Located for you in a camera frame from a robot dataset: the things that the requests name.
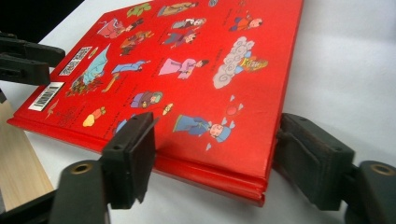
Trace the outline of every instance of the clamp jaw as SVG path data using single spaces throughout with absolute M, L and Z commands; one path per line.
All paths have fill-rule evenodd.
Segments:
M 275 168 L 320 210 L 348 205 L 346 224 L 396 223 L 396 168 L 378 161 L 352 164 L 355 151 L 308 119 L 283 114 Z
M 0 33 L 0 80 L 37 86 L 48 85 L 50 67 L 55 67 L 64 56 L 62 49 Z

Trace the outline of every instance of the hardcover book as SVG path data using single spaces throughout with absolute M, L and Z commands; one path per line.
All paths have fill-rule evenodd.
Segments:
M 153 112 L 154 172 L 262 206 L 302 0 L 163 0 L 104 14 L 8 122 L 100 153 Z

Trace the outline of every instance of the white table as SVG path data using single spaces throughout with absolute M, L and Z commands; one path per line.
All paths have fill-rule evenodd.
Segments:
M 68 52 L 105 12 L 142 0 L 85 0 L 41 44 Z M 392 0 L 306 0 L 284 112 L 314 121 L 356 150 L 354 163 L 396 166 L 396 3 Z M 14 109 L 35 87 L 0 82 Z M 67 165 L 100 156 L 28 133 L 51 183 Z M 144 203 L 110 212 L 112 223 L 343 223 L 321 212 L 272 172 L 258 208 L 152 174 Z

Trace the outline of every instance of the barcode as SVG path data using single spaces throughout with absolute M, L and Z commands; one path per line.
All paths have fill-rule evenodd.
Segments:
M 77 67 L 77 65 L 81 62 L 81 60 L 85 57 L 85 55 L 87 55 L 87 53 L 91 50 L 91 48 L 92 47 L 85 47 L 80 49 L 73 57 L 73 59 L 66 65 L 64 70 L 62 70 L 59 76 L 69 76 Z
M 35 101 L 29 106 L 29 109 L 36 111 L 43 111 L 50 100 L 62 87 L 63 82 L 51 82 L 46 89 L 35 99 Z

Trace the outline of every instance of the cartoon illustration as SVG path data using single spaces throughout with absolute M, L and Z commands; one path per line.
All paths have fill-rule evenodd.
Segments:
M 236 40 L 230 53 L 223 60 L 224 64 L 219 67 L 219 71 L 213 76 L 216 89 L 227 86 L 235 75 L 243 71 L 258 71 L 268 65 L 268 61 L 251 55 L 253 46 L 254 42 L 247 41 L 244 36 Z
M 268 61 L 263 59 L 258 59 L 256 56 L 251 56 L 251 51 L 248 51 L 241 62 L 235 68 L 235 74 L 242 71 L 253 72 L 264 68 L 268 65 Z
M 88 59 L 90 59 L 93 55 L 95 55 L 96 51 L 98 50 L 98 47 L 96 47 L 88 56 Z
M 139 31 L 135 35 L 126 38 L 120 46 L 122 49 L 120 56 L 128 55 L 138 44 L 152 36 L 154 36 L 154 34 L 151 31 Z
M 126 124 L 126 122 L 128 122 L 128 119 L 120 120 L 117 124 L 117 127 L 113 129 L 113 135 L 116 135 L 116 133 Z
M 105 21 L 102 23 L 104 23 L 105 25 L 98 31 L 97 34 L 110 39 L 116 38 L 122 33 L 129 32 L 134 28 L 132 24 L 125 28 L 122 24 L 122 21 L 119 21 L 116 18 L 114 18 L 110 22 Z
M 231 128 L 221 124 L 211 124 L 199 117 L 189 117 L 179 115 L 173 132 L 188 132 L 192 135 L 201 135 L 209 133 L 219 143 L 224 142 L 230 136 Z
M 172 111 L 174 104 L 169 104 L 167 105 L 164 109 L 163 109 L 163 115 L 167 115 L 168 113 L 170 113 Z
M 238 6 L 240 6 L 240 8 L 236 12 L 241 13 L 244 10 L 243 7 L 245 7 L 246 5 L 247 5 L 247 0 L 239 0 Z
M 108 83 L 107 87 L 102 90 L 102 92 L 107 92 L 108 90 L 110 90 L 111 86 L 114 84 L 114 82 L 119 79 L 120 77 L 120 73 L 121 72 L 141 72 L 143 70 L 142 65 L 144 63 L 149 63 L 150 61 L 144 61 L 144 60 L 140 60 L 136 63 L 124 63 L 124 64 L 119 64 L 117 65 L 113 71 L 111 72 L 111 75 L 113 76 L 113 78 L 110 80 L 110 82 Z
M 186 34 L 168 33 L 168 38 L 162 42 L 163 45 L 173 44 L 171 49 L 179 47 L 184 43 L 191 44 L 197 34 L 193 30 L 189 30 Z
M 145 91 L 137 94 L 134 100 L 131 102 L 132 108 L 147 108 L 150 105 L 158 104 L 163 98 L 163 93 L 161 91 Z
M 172 29 L 186 29 L 190 27 L 195 27 L 194 30 L 199 29 L 206 22 L 205 18 L 200 19 L 186 19 L 184 21 L 176 21 L 172 25 Z
M 259 27 L 262 25 L 262 19 L 261 18 L 253 19 L 250 16 L 250 14 L 248 14 L 248 11 L 247 11 L 247 15 L 245 18 L 237 17 L 237 18 L 235 18 L 234 22 L 235 22 L 235 25 L 232 26 L 229 31 L 233 32 L 233 31 L 248 30 L 248 29 L 256 28 L 256 27 Z
M 129 25 L 131 27 L 129 31 L 132 31 L 138 25 L 142 24 L 143 21 L 144 21 L 143 18 L 139 18 L 137 21 L 132 22 L 131 25 Z
M 179 3 L 179 4 L 174 4 L 170 7 L 165 6 L 160 9 L 157 16 L 160 17 L 160 16 L 175 15 L 179 12 L 182 12 L 189 8 L 197 7 L 197 6 L 198 6 L 198 2 L 196 2 L 196 3 L 191 3 L 191 2 Z
M 58 104 L 58 102 L 59 102 L 59 99 L 58 99 L 55 103 L 53 103 L 53 104 L 50 106 L 49 111 L 47 112 L 48 115 L 46 116 L 46 119 L 47 119 L 50 115 L 53 114 L 53 109 L 55 109 L 55 107 L 56 107 L 56 105 Z
M 203 67 L 209 63 L 209 60 L 201 60 L 196 62 L 194 59 L 186 59 L 183 63 L 167 59 L 160 70 L 161 75 L 167 75 L 172 73 L 179 73 L 177 78 L 186 79 L 192 74 L 192 70 L 196 67 Z
M 208 5 L 210 7 L 215 7 L 219 0 L 209 0 Z
M 234 117 L 237 116 L 240 111 L 244 108 L 244 105 L 242 103 L 234 103 L 233 101 L 235 100 L 235 96 L 232 95 L 230 98 L 230 104 L 227 106 L 225 114 L 228 117 Z
M 104 74 L 104 67 L 107 63 L 107 51 L 110 45 L 108 45 L 101 53 L 99 53 L 88 66 L 87 70 L 78 77 L 70 87 L 70 90 L 66 93 L 67 96 L 82 94 L 88 91 L 94 90 L 98 85 L 102 84 L 97 78 Z
M 82 122 L 83 127 L 91 127 L 97 119 L 99 119 L 102 115 L 106 113 L 106 109 L 104 106 L 99 109 L 94 110 L 87 118 L 85 118 L 84 122 Z
M 151 9 L 151 5 L 149 3 L 144 3 L 140 6 L 132 7 L 131 9 L 128 10 L 126 13 L 127 18 L 131 16 L 136 16 L 139 17 L 142 15 L 144 11 L 149 11 Z

